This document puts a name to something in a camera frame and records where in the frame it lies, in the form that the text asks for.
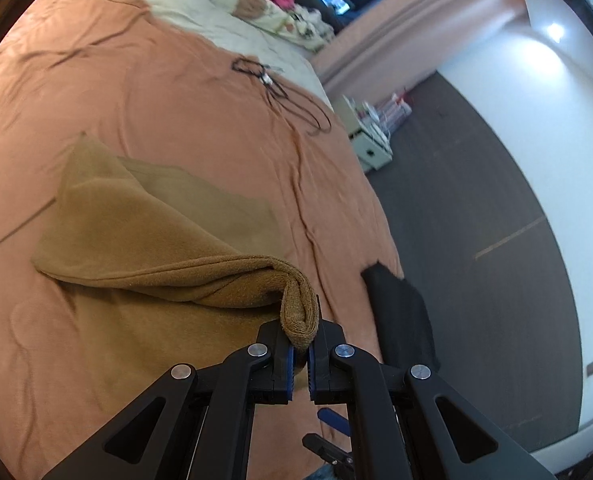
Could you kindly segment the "olive brown printed t-shirt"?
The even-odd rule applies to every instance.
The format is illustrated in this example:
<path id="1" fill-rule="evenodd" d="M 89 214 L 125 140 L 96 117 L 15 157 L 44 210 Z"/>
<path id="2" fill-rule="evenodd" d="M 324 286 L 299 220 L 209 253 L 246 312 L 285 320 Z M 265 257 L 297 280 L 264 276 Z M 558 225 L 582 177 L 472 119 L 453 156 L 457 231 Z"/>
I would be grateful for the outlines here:
<path id="1" fill-rule="evenodd" d="M 118 411 L 178 363 L 206 367 L 277 321 L 294 348 L 319 308 L 264 200 L 78 141 L 33 255 L 70 294 L 96 396 Z"/>

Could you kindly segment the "black garment on bed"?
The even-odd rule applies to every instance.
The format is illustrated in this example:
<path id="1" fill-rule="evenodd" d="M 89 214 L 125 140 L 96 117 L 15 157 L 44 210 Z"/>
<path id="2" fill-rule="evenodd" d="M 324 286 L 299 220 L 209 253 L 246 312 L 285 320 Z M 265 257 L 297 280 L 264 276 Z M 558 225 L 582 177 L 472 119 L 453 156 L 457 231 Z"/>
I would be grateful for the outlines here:
<path id="1" fill-rule="evenodd" d="M 401 370 L 423 364 L 437 372 L 432 325 L 425 300 L 406 278 L 378 262 L 362 272 L 383 363 Z"/>

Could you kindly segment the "orange brown bed blanket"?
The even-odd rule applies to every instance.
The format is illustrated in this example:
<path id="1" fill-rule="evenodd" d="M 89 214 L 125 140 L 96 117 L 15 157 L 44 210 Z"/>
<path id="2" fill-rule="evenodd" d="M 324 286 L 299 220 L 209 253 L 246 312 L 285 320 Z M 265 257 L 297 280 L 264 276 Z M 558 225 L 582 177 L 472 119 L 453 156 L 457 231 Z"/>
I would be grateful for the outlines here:
<path id="1" fill-rule="evenodd" d="M 122 409 L 101 406 L 71 296 L 32 260 L 85 136 L 264 200 L 319 319 L 378 352 L 362 272 L 401 264 L 347 133 L 298 86 L 297 112 L 270 102 L 235 58 L 142 0 L 36 0 L 0 44 L 0 459 L 13 477 L 42 478 Z"/>

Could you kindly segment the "white bedside drawer cabinet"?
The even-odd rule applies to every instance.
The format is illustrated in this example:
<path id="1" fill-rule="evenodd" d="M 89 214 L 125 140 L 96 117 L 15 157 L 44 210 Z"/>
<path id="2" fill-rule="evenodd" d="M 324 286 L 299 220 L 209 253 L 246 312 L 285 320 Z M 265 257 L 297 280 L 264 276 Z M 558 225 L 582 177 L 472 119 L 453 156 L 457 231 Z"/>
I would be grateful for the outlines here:
<path id="1" fill-rule="evenodd" d="M 333 110 L 341 120 L 365 174 L 392 162 L 390 140 L 380 126 L 374 107 L 340 96 L 333 101 Z"/>

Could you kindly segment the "right pink curtain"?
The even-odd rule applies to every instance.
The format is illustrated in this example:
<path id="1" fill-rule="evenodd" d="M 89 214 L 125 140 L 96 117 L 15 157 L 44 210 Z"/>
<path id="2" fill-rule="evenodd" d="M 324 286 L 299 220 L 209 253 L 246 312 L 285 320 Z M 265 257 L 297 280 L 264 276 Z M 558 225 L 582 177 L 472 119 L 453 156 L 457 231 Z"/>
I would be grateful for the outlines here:
<path id="1" fill-rule="evenodd" d="M 526 15 L 525 0 L 380 0 L 312 65 L 330 99 L 376 103 Z"/>

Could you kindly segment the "cream bear print duvet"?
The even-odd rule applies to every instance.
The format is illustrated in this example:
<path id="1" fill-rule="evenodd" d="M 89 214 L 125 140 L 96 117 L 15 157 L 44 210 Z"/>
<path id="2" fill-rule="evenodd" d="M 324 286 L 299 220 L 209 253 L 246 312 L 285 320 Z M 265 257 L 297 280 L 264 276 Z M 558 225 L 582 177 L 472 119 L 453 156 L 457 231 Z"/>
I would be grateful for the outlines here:
<path id="1" fill-rule="evenodd" d="M 269 69 L 328 103 L 310 52 L 219 9 L 212 0 L 144 0 L 156 18 L 194 32 L 229 52 L 257 58 Z"/>

